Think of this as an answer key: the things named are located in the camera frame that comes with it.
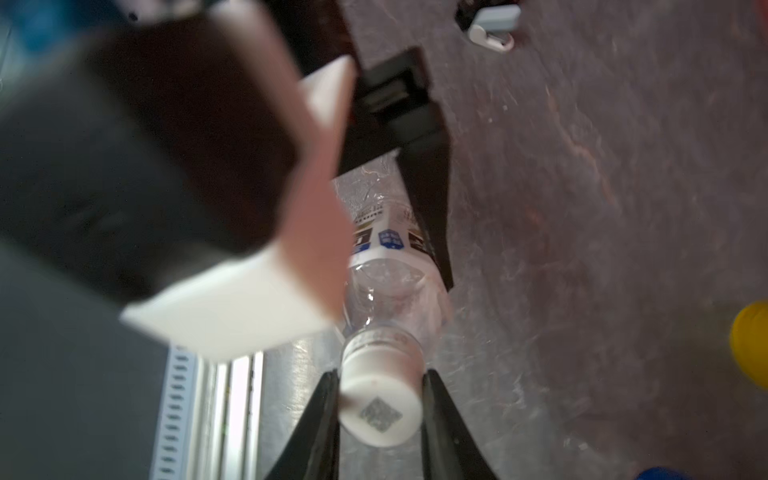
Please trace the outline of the small white bottle cap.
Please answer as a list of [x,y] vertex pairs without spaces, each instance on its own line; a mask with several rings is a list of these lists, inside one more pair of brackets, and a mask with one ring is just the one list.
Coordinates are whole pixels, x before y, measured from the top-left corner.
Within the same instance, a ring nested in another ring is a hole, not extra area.
[[403,444],[422,424],[424,372],[421,347],[406,331],[380,326],[354,334],[341,358],[341,425],[368,446]]

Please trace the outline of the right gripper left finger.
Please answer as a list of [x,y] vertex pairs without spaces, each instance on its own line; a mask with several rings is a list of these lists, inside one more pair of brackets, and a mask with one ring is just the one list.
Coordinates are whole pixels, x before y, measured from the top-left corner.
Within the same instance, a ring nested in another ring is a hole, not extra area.
[[339,377],[325,372],[267,480],[337,480],[339,477]]

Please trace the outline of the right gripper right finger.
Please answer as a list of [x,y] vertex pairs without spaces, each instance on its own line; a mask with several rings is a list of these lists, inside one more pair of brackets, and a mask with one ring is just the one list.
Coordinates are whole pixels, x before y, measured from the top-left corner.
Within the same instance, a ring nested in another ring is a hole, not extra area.
[[421,457],[425,479],[497,479],[434,369],[423,377]]

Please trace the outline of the small clear bottle white label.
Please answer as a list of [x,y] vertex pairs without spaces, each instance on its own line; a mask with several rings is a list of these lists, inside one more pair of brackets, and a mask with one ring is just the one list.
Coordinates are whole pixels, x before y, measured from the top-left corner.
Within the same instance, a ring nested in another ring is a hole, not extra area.
[[349,338],[396,327],[430,355],[452,309],[395,157],[386,154],[334,181],[354,226],[341,331]]

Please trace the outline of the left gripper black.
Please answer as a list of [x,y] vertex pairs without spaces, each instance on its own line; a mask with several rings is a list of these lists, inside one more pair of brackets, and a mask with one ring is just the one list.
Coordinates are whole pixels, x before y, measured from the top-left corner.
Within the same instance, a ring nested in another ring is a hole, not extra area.
[[422,50],[411,47],[366,68],[338,1],[267,1],[302,73],[343,55],[359,76],[338,173],[392,150],[418,224],[448,291],[454,286],[447,241],[451,140]]

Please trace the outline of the clear bottle blue label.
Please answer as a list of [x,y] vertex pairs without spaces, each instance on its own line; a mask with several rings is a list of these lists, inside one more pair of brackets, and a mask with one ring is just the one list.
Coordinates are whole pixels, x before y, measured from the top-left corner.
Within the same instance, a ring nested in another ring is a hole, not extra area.
[[641,471],[635,480],[691,480],[691,477],[672,468],[657,466]]

